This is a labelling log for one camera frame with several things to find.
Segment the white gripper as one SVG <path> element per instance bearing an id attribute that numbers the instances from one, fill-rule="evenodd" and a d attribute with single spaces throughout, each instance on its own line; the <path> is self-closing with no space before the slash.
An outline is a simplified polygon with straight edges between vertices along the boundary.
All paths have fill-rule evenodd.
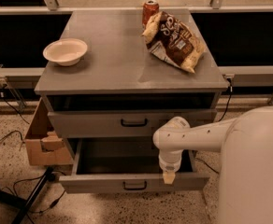
<path id="1" fill-rule="evenodd" d="M 166 185 L 172 185 L 176 173 L 181 165 L 182 160 L 181 151 L 160 151 L 159 152 L 159 165 L 163 170 L 163 180 Z"/>

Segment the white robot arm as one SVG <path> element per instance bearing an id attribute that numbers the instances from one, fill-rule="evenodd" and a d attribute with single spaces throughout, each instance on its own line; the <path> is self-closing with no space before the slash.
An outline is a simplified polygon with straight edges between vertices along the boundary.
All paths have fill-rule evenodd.
<path id="1" fill-rule="evenodd" d="M 217 224 L 273 224 L 273 106 L 194 128 L 174 117 L 152 140 L 166 184 L 183 150 L 221 154 Z"/>

